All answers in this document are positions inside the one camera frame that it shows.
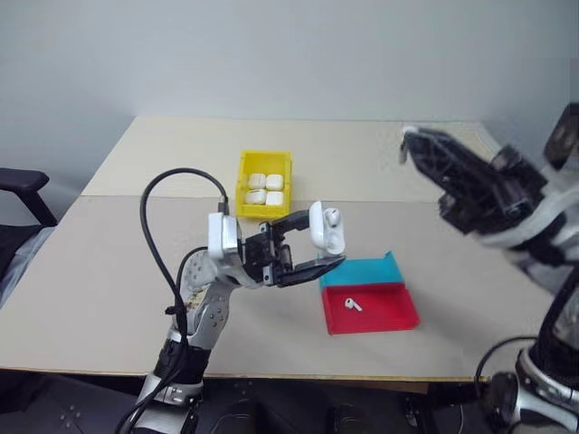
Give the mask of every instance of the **red plastic tray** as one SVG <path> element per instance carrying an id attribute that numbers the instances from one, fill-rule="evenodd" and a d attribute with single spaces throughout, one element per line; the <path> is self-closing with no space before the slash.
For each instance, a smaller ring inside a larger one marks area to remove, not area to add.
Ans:
<path id="1" fill-rule="evenodd" d="M 347 298 L 353 298 L 362 312 L 346 308 Z M 322 300 L 331 335 L 408 330 L 420 324 L 404 283 L 327 287 Z"/>

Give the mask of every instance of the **table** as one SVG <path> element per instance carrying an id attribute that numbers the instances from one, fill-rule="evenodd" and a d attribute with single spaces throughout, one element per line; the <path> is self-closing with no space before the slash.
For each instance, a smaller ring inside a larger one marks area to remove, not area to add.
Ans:
<path id="1" fill-rule="evenodd" d="M 172 300 L 140 233 L 138 195 L 158 172 L 194 165 L 193 158 L 181 161 L 185 151 L 179 137 L 205 135 L 209 145 L 192 142 L 204 163 L 199 166 L 232 190 L 236 168 L 230 165 L 237 165 L 237 154 L 224 137 L 231 137 L 236 146 L 249 148 L 252 142 L 261 149 L 266 142 L 273 143 L 281 127 L 292 139 L 305 137 L 312 129 L 318 129 L 319 135 L 325 130 L 332 141 L 344 136 L 343 129 L 353 128 L 347 141 L 361 137 L 354 143 L 364 142 L 363 137 L 374 140 L 376 130 L 387 132 L 391 127 L 266 121 L 251 121 L 247 126 L 245 122 L 250 121 L 137 118 L 0 311 L 0 366 L 115 374 L 142 374 L 152 368 L 169 324 L 163 310 Z M 461 127 L 462 134 L 473 131 L 468 125 Z M 163 149 L 159 137 L 168 137 Z M 272 147 L 286 144 L 289 139 L 284 137 Z M 217 142 L 223 145 L 219 152 L 212 149 Z M 389 148 L 395 142 L 386 140 L 383 145 Z M 317 171 L 308 177 L 301 168 L 300 146 L 288 149 L 294 155 L 294 173 L 302 181 L 293 208 L 306 208 L 314 199 L 308 195 L 324 193 L 327 187 L 311 181 L 319 176 Z M 370 171 L 368 165 L 365 170 L 357 166 L 372 156 L 369 151 L 358 153 L 357 160 L 354 153 L 342 151 L 352 158 L 351 173 Z M 482 146 L 479 151 L 489 153 Z M 378 147 L 374 152 L 390 151 Z M 331 162 L 343 164 L 337 156 Z M 443 222 L 434 202 L 440 192 L 421 184 L 411 166 L 406 169 L 412 175 L 401 175 L 403 183 L 396 181 L 398 169 L 393 167 L 386 158 L 384 171 L 368 175 L 372 183 L 382 180 L 387 187 L 377 192 L 376 186 L 367 184 L 362 201 L 354 202 L 353 190 L 339 179 L 344 188 L 319 197 L 333 201 L 332 206 L 344 215 L 348 257 L 380 257 L 394 251 L 421 325 L 413 331 L 329 336 L 316 282 L 294 288 L 236 289 L 229 323 L 210 359 L 209 376 L 464 380 L 493 343 L 538 330 L 550 303 L 546 291 L 512 269 L 500 252 L 485 250 Z M 233 175 L 228 179 L 229 170 Z M 195 198 L 185 197 L 186 185 L 193 186 Z M 412 200 L 396 202 L 404 198 L 404 191 Z M 180 179 L 151 198 L 151 230 L 174 273 L 188 250 L 206 243 L 206 216 L 215 209 L 216 200 L 204 196 L 216 194 L 195 180 Z M 242 221 L 242 227 L 247 235 L 257 230 L 255 222 Z M 297 261 L 315 254 L 305 233 L 291 234 L 289 242 Z M 514 351 L 498 352 L 489 369 L 512 368 Z"/>

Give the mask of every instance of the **earbud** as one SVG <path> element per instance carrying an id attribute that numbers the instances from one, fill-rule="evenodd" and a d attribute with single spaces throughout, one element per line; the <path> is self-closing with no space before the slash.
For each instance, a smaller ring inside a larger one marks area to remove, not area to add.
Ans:
<path id="1" fill-rule="evenodd" d="M 337 227 L 340 224 L 340 221 L 342 220 L 342 216 L 340 214 L 340 211 L 338 211 L 336 208 L 327 208 L 325 210 L 325 215 L 326 215 L 327 225 L 330 228 Z"/>

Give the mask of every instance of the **yellow plastic tray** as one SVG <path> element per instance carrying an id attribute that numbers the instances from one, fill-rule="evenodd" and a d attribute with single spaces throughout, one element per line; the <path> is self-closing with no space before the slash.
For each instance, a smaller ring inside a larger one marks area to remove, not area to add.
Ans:
<path id="1" fill-rule="evenodd" d="M 247 181 L 251 174 L 283 175 L 283 205 L 249 205 L 244 203 Z M 284 217 L 291 209 L 291 153 L 243 151 L 235 187 L 235 214 L 238 217 L 273 220 Z"/>

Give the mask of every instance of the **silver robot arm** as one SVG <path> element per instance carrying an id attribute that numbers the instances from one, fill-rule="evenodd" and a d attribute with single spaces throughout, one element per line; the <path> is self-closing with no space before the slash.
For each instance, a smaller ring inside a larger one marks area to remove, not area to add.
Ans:
<path id="1" fill-rule="evenodd" d="M 322 257 L 294 267 L 290 246 L 284 243 L 285 233 L 307 228 Z M 259 233 L 245 241 L 234 217 L 224 212 L 210 214 L 207 249 L 194 250 L 179 273 L 187 322 L 185 362 L 178 375 L 147 405 L 131 432 L 195 432 L 204 371 L 229 317 L 232 292 L 240 287 L 286 287 L 322 276 L 346 258 L 342 255 L 345 248 L 343 228 L 339 211 L 325 209 L 320 202 L 314 203 L 308 211 L 262 223 Z M 179 356 L 180 342 L 174 316 L 157 366 L 145 379 L 138 402 L 146 399 L 159 385 L 166 370 Z"/>
<path id="2" fill-rule="evenodd" d="M 442 131 L 404 131 L 401 161 L 410 155 L 445 191 L 441 217 L 483 246 L 502 249 L 555 295 L 515 371 L 495 374 L 480 396 L 494 429 L 558 424 L 579 432 L 579 176 L 565 170 L 579 151 L 578 116 L 576 105 L 565 110 L 546 149 L 553 163 L 555 140 L 565 160 L 541 173 L 510 146 L 486 162 Z"/>

